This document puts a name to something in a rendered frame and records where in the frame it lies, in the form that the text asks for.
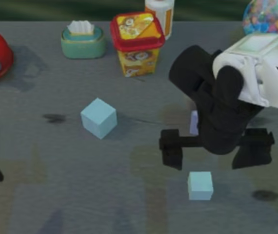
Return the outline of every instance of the teal tissue box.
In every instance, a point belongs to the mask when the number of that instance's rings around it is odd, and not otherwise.
[[[71,34],[66,28],[62,32],[61,47],[69,59],[95,59],[105,54],[106,41],[103,30],[97,26],[92,35]]]

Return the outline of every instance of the white bottle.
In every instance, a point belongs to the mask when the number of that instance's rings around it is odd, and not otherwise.
[[[145,0],[145,11],[159,19],[166,40],[172,34],[175,0]]]

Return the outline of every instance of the cube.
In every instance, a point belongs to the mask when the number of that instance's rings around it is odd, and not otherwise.
[[[190,172],[188,177],[189,200],[210,200],[214,193],[210,172]]]
[[[198,111],[192,111],[191,112],[191,120],[190,120],[190,134],[192,135],[198,135],[199,130],[198,130]]]
[[[103,139],[117,126],[116,110],[97,98],[81,113],[84,128],[99,139]]]

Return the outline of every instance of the gray table surface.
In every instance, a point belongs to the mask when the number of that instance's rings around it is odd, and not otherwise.
[[[60,34],[69,22],[0,22],[16,64],[0,80],[0,234],[278,234],[278,110],[253,121],[274,132],[274,162],[232,171],[234,153],[185,150],[181,172],[164,167],[160,131],[188,134],[189,111],[167,78],[178,54],[198,44],[225,49],[239,22],[180,22],[162,48],[154,75],[122,75],[109,24],[105,57],[68,60]],[[118,126],[103,140],[87,132],[80,111],[95,98],[118,111]],[[42,115],[66,115],[48,123]],[[211,171],[211,201],[188,200],[190,171]]]

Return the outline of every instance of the yellow container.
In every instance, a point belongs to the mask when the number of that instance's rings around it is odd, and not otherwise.
[[[165,43],[159,20],[154,14],[120,14],[110,24],[111,36],[126,77],[154,73],[159,49]]]

